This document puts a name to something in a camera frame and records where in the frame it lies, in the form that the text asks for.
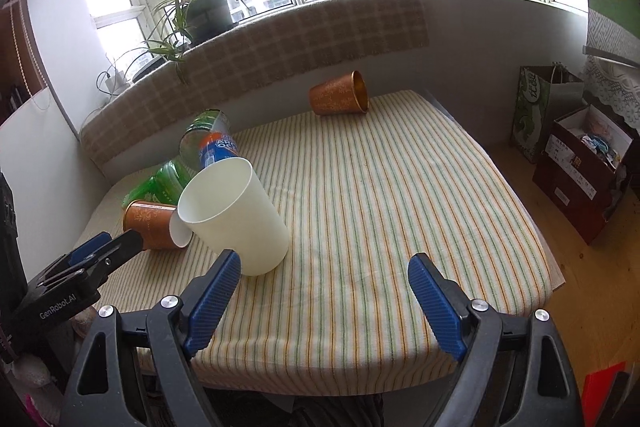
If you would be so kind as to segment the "white paper cup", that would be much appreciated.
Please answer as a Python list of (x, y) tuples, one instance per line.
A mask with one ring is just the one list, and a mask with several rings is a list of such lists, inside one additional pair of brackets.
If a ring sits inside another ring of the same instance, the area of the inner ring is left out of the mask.
[(288, 253), (288, 228), (245, 158), (200, 171), (181, 193), (177, 212), (209, 249), (235, 251), (246, 277), (272, 271)]

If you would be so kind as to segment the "near orange paper cup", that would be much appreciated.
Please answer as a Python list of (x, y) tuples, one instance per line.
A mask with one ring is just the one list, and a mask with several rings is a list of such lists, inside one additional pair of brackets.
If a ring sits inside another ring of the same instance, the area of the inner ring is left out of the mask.
[(142, 236), (143, 248), (173, 251), (188, 246), (191, 229), (178, 216), (177, 207), (161, 202), (130, 202), (122, 216), (122, 229)]

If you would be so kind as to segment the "orange paper cup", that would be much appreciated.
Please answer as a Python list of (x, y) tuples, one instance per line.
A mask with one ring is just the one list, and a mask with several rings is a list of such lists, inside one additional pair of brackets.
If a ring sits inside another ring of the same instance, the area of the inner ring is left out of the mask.
[(178, 216), (177, 207), (161, 202), (130, 202), (122, 216), (122, 229), (142, 236), (143, 248), (173, 251), (188, 246), (191, 229)]
[(361, 72), (317, 84), (309, 90), (311, 110), (319, 116), (367, 114), (369, 95)]

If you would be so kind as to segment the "green plastic cup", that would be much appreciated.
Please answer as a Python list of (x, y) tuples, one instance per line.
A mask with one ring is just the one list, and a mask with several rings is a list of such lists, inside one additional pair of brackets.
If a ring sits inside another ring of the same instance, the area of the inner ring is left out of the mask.
[(179, 157), (168, 160), (124, 197), (122, 209), (135, 200), (175, 206), (193, 176), (194, 171), (186, 167)]

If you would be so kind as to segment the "far orange paper cup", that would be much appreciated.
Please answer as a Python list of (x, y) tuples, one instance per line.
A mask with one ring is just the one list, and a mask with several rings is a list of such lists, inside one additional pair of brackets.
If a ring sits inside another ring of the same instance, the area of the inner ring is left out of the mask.
[(311, 110), (319, 116), (367, 114), (369, 95), (361, 72), (317, 84), (309, 90)]

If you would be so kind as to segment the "striped table cloth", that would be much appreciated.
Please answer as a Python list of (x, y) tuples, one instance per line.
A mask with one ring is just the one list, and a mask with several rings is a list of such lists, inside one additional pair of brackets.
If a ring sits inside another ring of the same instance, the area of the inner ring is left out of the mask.
[(372, 395), (454, 368), (413, 296), (410, 258), (503, 313), (528, 315), (554, 285), (537, 225), (466, 131), (412, 91), (363, 116), (311, 113), (242, 131), (288, 233), (272, 271), (242, 277), (193, 367), (212, 387)]

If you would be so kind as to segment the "dark red cardboard box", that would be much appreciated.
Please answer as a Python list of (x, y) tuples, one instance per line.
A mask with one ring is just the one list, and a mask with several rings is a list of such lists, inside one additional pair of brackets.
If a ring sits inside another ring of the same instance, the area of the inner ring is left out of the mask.
[(552, 124), (533, 181), (590, 244), (620, 205), (638, 162), (638, 136), (587, 105)]

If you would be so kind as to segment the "green white shopping bag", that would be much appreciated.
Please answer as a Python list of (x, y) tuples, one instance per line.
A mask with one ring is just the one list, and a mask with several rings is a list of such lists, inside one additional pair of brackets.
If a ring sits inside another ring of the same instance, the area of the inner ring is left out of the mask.
[(522, 66), (518, 75), (510, 142), (532, 164), (538, 160), (553, 121), (582, 107), (585, 83), (562, 63)]

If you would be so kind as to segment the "brown checked sill cloth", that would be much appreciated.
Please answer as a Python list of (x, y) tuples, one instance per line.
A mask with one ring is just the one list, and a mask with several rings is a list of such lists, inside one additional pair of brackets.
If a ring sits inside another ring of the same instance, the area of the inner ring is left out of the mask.
[(218, 103), (358, 58), (425, 48), (422, 0), (322, 0), (235, 27), (144, 76), (82, 127), (99, 167)]

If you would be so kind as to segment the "potted spider plant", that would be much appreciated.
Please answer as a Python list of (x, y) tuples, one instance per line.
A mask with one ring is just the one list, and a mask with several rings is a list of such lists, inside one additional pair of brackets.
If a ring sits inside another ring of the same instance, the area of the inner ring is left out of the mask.
[(137, 54), (137, 57), (149, 54), (152, 60), (134, 74), (133, 83), (165, 64), (181, 65), (186, 51), (235, 26), (228, 0), (160, 0), (152, 15), (154, 26), (145, 35)]

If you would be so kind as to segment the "white lace cloth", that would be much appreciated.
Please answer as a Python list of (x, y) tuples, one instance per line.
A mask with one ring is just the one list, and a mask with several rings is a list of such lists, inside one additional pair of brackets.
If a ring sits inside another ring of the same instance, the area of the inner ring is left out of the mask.
[(589, 55), (584, 74), (586, 89), (611, 106), (629, 127), (639, 130), (639, 69)]

